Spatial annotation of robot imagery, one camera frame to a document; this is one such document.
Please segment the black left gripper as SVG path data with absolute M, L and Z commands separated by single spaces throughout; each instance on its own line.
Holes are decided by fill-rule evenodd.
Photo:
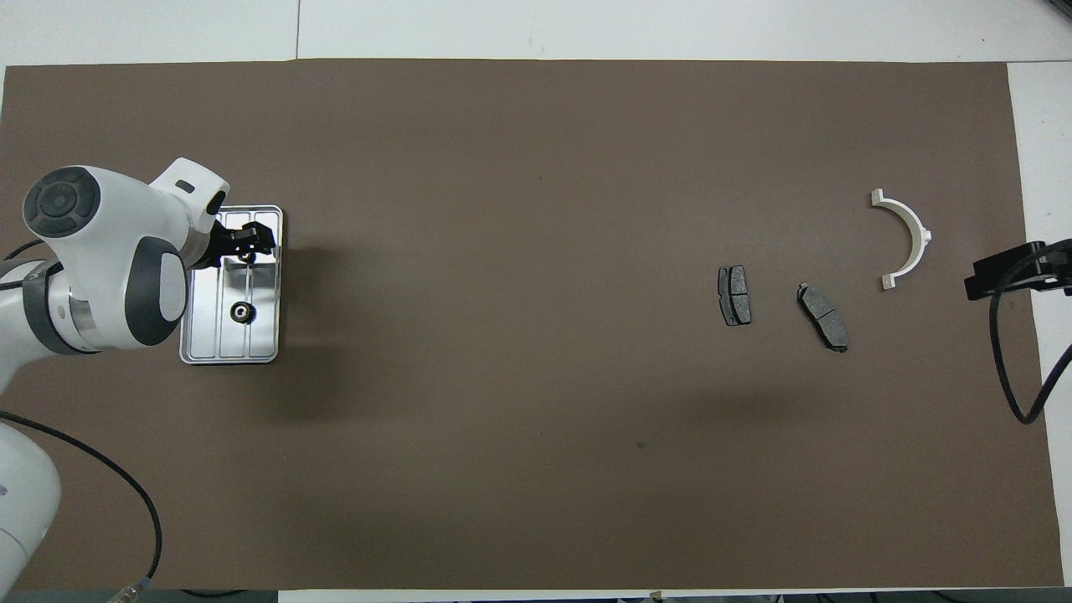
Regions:
M 198 269 L 220 268 L 224 258 L 237 258 L 245 264 L 252 263 L 252 255 L 273 255 L 276 234 L 272 227 L 260 222 L 249 222 L 241 227 L 226 227 L 215 221 L 209 232 L 209 241 L 198 259 Z

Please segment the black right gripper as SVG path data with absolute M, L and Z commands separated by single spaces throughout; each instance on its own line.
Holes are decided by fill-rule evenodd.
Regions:
M 1046 246 L 1045 242 L 1025 242 L 1002 252 L 976 260 L 973 273 L 965 279 L 968 302 L 980 302 L 994 294 L 1004 275 L 1019 260 Z M 1037 259 L 1026 265 L 1008 283 L 1006 291 L 1030 289 L 1033 291 L 1061 290 L 1071 295 L 1071 240 L 1061 240 L 1049 246 L 1048 259 Z

